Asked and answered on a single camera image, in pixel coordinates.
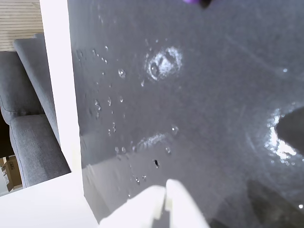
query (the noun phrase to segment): gray sofa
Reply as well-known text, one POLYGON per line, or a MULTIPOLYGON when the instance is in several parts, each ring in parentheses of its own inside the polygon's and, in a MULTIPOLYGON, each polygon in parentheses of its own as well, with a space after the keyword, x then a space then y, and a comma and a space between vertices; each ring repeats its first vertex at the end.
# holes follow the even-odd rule
POLYGON ((13 45, 16 52, 0 52, 0 105, 25 188, 70 168, 60 149, 44 35, 13 45))

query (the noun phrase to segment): wooden floor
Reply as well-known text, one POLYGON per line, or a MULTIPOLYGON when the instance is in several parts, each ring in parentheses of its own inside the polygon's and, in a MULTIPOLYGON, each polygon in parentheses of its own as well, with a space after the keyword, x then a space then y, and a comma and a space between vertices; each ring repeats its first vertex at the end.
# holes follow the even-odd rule
POLYGON ((0 51, 12 51, 15 39, 39 32, 43 26, 38 0, 0 0, 0 51))

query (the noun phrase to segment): white object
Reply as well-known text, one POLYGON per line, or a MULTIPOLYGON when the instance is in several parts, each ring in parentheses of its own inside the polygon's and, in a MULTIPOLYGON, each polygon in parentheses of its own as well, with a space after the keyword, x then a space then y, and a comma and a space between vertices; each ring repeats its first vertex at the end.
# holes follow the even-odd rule
POLYGON ((100 228, 151 228, 162 215, 163 204, 170 212, 170 228, 209 228, 200 209, 178 180, 167 180, 166 187, 151 186, 129 199, 110 216, 100 221, 100 228))

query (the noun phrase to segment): sofa arm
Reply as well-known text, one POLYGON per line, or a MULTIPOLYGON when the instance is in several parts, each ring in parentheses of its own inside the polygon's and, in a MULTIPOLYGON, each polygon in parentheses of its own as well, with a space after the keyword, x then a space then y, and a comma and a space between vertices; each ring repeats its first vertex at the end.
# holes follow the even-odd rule
POLYGON ((1 113, 7 124, 21 115, 43 110, 28 75, 15 51, 0 52, 1 113))

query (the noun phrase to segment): wet surface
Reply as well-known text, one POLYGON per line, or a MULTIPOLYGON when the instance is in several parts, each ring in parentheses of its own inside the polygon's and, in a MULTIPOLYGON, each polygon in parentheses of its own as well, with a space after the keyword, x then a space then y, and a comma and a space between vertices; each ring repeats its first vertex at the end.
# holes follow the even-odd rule
POLYGON ((68 6, 98 220, 173 178, 212 228, 302 227, 303 1, 68 6))

